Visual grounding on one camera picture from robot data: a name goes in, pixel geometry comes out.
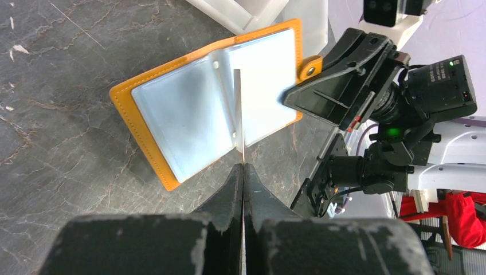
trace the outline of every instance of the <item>camera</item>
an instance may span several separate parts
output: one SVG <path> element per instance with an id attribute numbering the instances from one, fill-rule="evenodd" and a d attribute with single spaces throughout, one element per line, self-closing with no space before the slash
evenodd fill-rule
<path id="1" fill-rule="evenodd" d="M 435 0 L 364 0 L 366 22 L 392 28 L 407 15 L 421 16 Z"/>

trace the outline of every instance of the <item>red cloth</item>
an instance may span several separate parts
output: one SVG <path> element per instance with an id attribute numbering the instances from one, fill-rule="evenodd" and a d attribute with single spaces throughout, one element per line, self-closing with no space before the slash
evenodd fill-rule
<path id="1" fill-rule="evenodd" d="M 444 200 L 429 203 L 429 211 L 420 214 L 417 214 L 413 197 L 404 197 L 400 216 L 404 221 L 447 216 L 450 236 L 464 248 L 475 248 L 486 242 L 486 221 L 476 216 L 474 202 L 486 204 L 486 194 L 470 194 L 464 197 L 464 193 L 447 193 Z"/>

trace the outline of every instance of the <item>leather cover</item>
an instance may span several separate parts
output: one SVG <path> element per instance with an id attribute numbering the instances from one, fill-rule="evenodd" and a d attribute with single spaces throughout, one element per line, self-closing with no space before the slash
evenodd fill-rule
<path id="1" fill-rule="evenodd" d="M 111 100 L 115 104 L 116 109 L 120 112 L 123 120 L 127 124 L 138 145 L 141 147 L 143 153 L 150 162 L 150 165 L 152 165 L 152 168 L 162 182 L 162 185 L 164 185 L 164 187 L 168 191 L 175 189 L 181 183 L 176 180 L 154 138 L 152 137 L 152 134 L 150 133 L 150 130 L 148 129 L 147 124 L 142 117 L 142 114 L 138 110 L 131 96 L 132 89 L 150 80 L 153 80 L 167 72 L 178 69 L 197 59 L 200 59 L 216 49 L 227 48 L 235 44 L 240 44 L 259 37 L 267 36 L 269 34 L 277 33 L 285 29 L 293 29 L 293 31 L 295 32 L 295 51 L 297 65 L 296 83 L 299 83 L 301 82 L 301 80 L 297 75 L 297 71 L 299 70 L 299 68 L 301 68 L 302 65 L 301 22 L 299 19 L 292 19 L 278 25 L 266 27 L 265 29 L 256 30 L 255 32 L 246 33 L 240 36 L 235 36 L 214 42 L 194 52 L 188 53 L 185 56 L 172 60 L 154 69 L 148 70 L 111 88 L 109 92 Z M 294 122 L 299 121 L 301 118 L 302 113 L 297 112 Z"/>

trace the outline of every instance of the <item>marble table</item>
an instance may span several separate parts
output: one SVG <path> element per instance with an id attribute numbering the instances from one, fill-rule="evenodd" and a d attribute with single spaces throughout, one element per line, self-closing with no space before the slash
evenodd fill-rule
<path id="1" fill-rule="evenodd" d="M 0 3 L 0 274 L 36 273 L 77 215 L 186 213 L 223 184 L 235 151 L 166 191 L 108 91 L 230 36 L 183 0 Z M 246 161 L 289 205 L 329 130 L 305 117 Z"/>

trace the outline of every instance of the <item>camera lens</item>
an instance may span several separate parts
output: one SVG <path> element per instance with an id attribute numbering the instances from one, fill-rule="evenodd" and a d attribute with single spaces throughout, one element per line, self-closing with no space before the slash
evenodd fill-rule
<path id="1" fill-rule="evenodd" d="M 370 9 L 374 10 L 377 8 L 377 2 L 376 1 L 370 1 L 370 3 L 368 4 L 368 7 L 370 7 Z"/>
<path id="2" fill-rule="evenodd" d="M 384 3 L 383 10 L 385 11 L 385 13 L 389 12 L 391 10 L 391 4 L 389 2 Z"/>
<path id="3" fill-rule="evenodd" d="M 393 82 L 378 101 L 370 118 L 383 124 L 396 121 L 405 113 L 406 105 L 405 99 L 400 95 L 398 85 Z"/>

